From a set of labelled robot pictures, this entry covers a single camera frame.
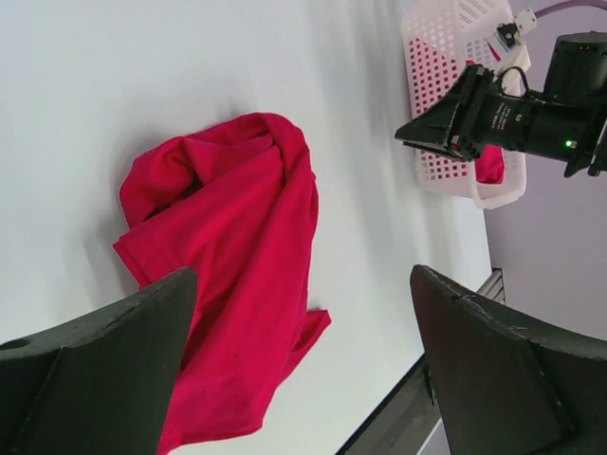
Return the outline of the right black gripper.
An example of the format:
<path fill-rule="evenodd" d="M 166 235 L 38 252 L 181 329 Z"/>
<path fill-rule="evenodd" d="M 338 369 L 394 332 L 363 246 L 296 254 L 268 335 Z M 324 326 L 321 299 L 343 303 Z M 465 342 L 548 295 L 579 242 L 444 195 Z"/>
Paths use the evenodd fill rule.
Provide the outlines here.
<path fill-rule="evenodd" d="M 473 153 L 474 143 L 560 161 L 564 174 L 606 170 L 606 35 L 557 38 L 542 91 L 508 95 L 504 74 L 469 65 L 448 93 L 395 132 L 432 153 Z"/>

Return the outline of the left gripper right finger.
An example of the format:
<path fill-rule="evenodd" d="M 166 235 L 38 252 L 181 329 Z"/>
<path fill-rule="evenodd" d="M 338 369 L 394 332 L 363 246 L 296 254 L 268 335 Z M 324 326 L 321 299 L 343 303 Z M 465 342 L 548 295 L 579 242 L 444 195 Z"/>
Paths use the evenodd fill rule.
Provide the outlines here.
<path fill-rule="evenodd" d="M 453 454 L 603 454 L 606 343 L 426 266 L 414 312 Z"/>

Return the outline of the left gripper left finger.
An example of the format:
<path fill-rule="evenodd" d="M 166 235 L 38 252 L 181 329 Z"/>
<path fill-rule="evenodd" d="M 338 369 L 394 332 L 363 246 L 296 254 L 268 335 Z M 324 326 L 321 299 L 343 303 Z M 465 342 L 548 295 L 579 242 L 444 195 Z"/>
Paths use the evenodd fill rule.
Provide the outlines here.
<path fill-rule="evenodd" d="M 155 454 L 190 330 L 197 276 L 1 346 L 4 454 Z"/>

